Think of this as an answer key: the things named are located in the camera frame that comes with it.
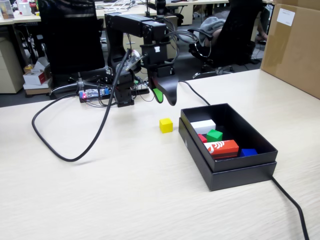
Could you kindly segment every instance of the white paper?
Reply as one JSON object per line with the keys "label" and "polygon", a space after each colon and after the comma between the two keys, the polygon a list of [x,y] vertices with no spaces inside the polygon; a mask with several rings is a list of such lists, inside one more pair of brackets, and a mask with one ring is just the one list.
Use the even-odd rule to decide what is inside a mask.
{"label": "white paper", "polygon": [[295,18],[295,14],[296,13],[294,11],[280,8],[279,15],[276,21],[291,27]]}

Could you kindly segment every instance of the yellow cube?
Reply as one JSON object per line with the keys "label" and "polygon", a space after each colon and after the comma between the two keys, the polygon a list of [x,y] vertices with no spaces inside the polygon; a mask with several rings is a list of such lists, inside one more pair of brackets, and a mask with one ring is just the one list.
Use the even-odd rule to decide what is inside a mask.
{"label": "yellow cube", "polygon": [[159,121],[160,130],[163,134],[170,133],[174,130],[174,124],[170,118],[160,119]]}

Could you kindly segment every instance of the open box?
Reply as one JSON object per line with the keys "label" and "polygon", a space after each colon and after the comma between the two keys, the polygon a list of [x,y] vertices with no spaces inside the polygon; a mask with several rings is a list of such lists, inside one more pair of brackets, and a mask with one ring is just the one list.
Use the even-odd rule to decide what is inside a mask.
{"label": "open box", "polygon": [[[214,159],[191,123],[213,120],[222,141],[235,140],[237,157]],[[211,191],[270,180],[278,151],[227,103],[181,110],[179,133]],[[240,157],[241,149],[257,155]]]}

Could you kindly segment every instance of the cardboard box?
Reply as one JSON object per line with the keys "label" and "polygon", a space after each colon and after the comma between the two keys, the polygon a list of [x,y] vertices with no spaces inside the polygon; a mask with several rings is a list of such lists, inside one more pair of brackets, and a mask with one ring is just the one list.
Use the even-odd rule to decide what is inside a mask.
{"label": "cardboard box", "polygon": [[46,81],[43,72],[27,72],[23,78],[27,85],[41,85]]}
{"label": "cardboard box", "polygon": [[320,99],[320,1],[277,3],[261,69]]}
{"label": "cardboard box", "polygon": [[47,61],[45,57],[39,57],[36,61],[33,69],[30,70],[33,73],[42,72],[44,73],[45,80],[49,80],[51,78],[51,68],[50,63]]}
{"label": "cardboard box", "polygon": [[285,4],[300,8],[320,10],[319,0],[276,0],[275,4]]}
{"label": "cardboard box", "polygon": [[31,84],[23,84],[23,88],[24,90],[30,90],[30,89],[48,89],[51,87],[51,83],[52,83],[52,78],[50,78],[49,80],[45,81],[44,83],[42,83],[41,85],[31,85]]}
{"label": "cardboard box", "polygon": [[51,87],[49,88],[40,88],[40,89],[27,89],[25,93],[27,95],[37,95],[37,94],[48,94],[51,92]]}

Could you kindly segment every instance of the office chair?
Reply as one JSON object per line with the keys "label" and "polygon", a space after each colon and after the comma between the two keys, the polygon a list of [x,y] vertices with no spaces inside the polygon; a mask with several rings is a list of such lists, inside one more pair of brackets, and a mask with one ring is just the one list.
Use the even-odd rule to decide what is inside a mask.
{"label": "office chair", "polygon": [[75,83],[54,88],[50,95],[67,88],[96,88],[96,84],[90,83],[96,79],[81,77],[81,72],[105,67],[100,42],[104,20],[97,19],[95,1],[39,0],[38,5],[43,33],[41,46],[50,62],[51,73],[78,73]]}
{"label": "office chair", "polygon": [[[230,0],[230,13],[214,46],[202,47],[199,42],[189,45],[189,52],[203,60],[201,72],[192,79],[208,74],[230,74],[232,64],[245,65],[251,62],[256,44],[251,41],[255,19],[263,7],[262,0]],[[199,32],[211,41],[213,36],[201,29],[191,28],[191,33]]]}

